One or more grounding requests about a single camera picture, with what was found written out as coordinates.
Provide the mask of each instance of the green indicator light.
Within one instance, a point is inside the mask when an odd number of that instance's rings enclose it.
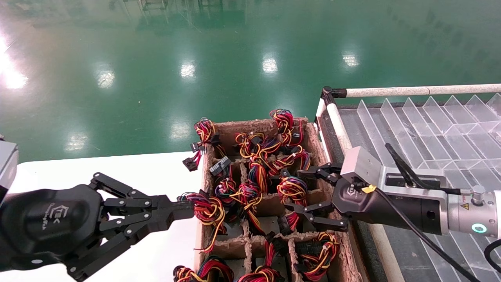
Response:
[[[487,232],[487,227],[481,223],[475,223],[474,225],[471,226],[471,229],[475,231],[476,233],[486,233]]]

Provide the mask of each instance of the black cable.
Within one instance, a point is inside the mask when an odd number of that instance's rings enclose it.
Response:
[[[466,277],[471,282],[480,282],[473,274],[464,269],[459,263],[457,263],[452,257],[446,254],[440,247],[438,247],[433,241],[430,240],[426,235],[424,235],[421,230],[419,230],[412,221],[407,218],[407,216],[402,213],[397,206],[393,203],[393,201],[384,193],[381,189],[376,188],[375,192],[377,192],[392,208],[393,210],[405,221],[405,223],[410,227],[416,235],[423,240],[432,250],[434,250],[440,257],[442,257],[445,261],[447,261],[452,267],[454,267],[457,271],[459,271],[464,277]]]
[[[485,250],[483,250],[483,255],[485,256],[485,259],[487,260],[487,262],[499,273],[501,273],[501,267],[494,262],[494,260],[492,259],[492,257],[490,256],[490,253],[492,253],[492,251],[494,251],[495,248],[501,246],[501,240],[496,240],[492,243],[489,244],[489,246],[487,246],[485,248]]]
[[[390,153],[391,157],[395,161],[395,164],[397,165],[398,170],[406,179],[406,177],[410,177],[413,181],[413,184],[416,184],[418,188],[422,189],[429,189],[429,190],[441,190],[444,191],[447,194],[453,194],[453,195],[461,195],[461,189],[456,189],[456,188],[443,188],[443,187],[435,187],[431,186],[429,184],[424,183],[422,180],[419,179],[417,174],[412,170],[412,168],[402,159],[401,156],[398,155],[398,153],[395,151],[395,149],[392,147],[390,143],[385,144],[386,149]]]

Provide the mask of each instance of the cardboard box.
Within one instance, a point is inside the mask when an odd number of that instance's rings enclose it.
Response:
[[[294,126],[298,128],[299,120],[295,118]],[[310,153],[311,165],[318,166],[327,162],[324,155],[324,149],[319,141],[318,133],[313,123],[308,123],[306,118],[301,118],[304,138],[301,145]],[[234,134],[240,132],[264,132],[268,136],[277,135],[277,126],[272,119],[264,120],[250,120],[250,121],[233,121],[224,123],[215,123],[216,130],[220,133],[220,140],[226,149],[227,154],[233,159],[234,166],[237,171],[234,171],[234,180],[237,185],[246,181],[247,179],[247,162],[248,160],[239,158],[238,153],[234,153],[232,145],[235,144]],[[203,162],[203,180],[202,185],[206,192],[212,193],[214,189],[215,178],[209,171],[209,168],[218,161],[214,149],[208,146],[206,155]],[[309,205],[319,203],[322,201],[330,200],[333,188],[327,185],[322,180],[312,181],[311,185],[316,186],[315,190],[308,191],[307,203]],[[284,214],[284,207],[280,203],[278,194],[266,194],[263,200],[257,206],[257,217],[261,216],[281,216]],[[329,214],[329,218],[340,219],[337,212]],[[252,271],[252,259],[262,257],[265,253],[265,238],[263,236],[254,236],[249,231],[247,221],[242,221],[241,227],[243,229],[242,235],[237,238],[228,239],[225,241],[216,241],[211,254],[218,255],[226,259],[243,259],[243,267],[246,273]],[[212,227],[199,224],[198,226],[198,240],[197,248],[205,247],[211,237]],[[289,245],[290,260],[292,265],[298,262],[298,255],[295,253],[295,242],[308,241],[316,238],[318,232],[308,233],[293,233],[288,236],[282,236]],[[331,282],[358,282],[362,281],[361,275],[357,270],[351,245],[347,233],[335,232],[337,241],[340,243],[340,249],[336,258],[332,261],[330,268],[327,271],[327,279]],[[200,263],[208,256],[206,253],[195,251],[194,264],[199,267]],[[290,274],[288,275],[292,282],[302,282],[302,277],[298,274],[293,267],[290,267]]]

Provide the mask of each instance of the green epoxy floor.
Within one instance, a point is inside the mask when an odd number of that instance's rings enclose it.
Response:
[[[0,132],[21,162],[188,151],[201,116],[283,107],[313,119],[324,85],[498,83],[499,11],[498,0],[170,0],[165,12],[0,0]]]

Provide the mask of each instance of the white table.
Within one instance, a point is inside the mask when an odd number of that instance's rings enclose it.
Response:
[[[201,188],[201,165],[200,170],[189,172],[181,163],[192,155],[180,152],[23,163],[18,165],[9,193],[68,189],[89,184],[93,174],[101,172],[146,195],[166,194],[175,201],[183,192],[198,192]],[[105,199],[111,198],[107,193],[101,194]],[[195,217],[174,221],[169,230],[149,234],[86,281],[170,282],[176,266],[193,268],[196,229]],[[62,264],[2,272],[0,281],[74,282]]]

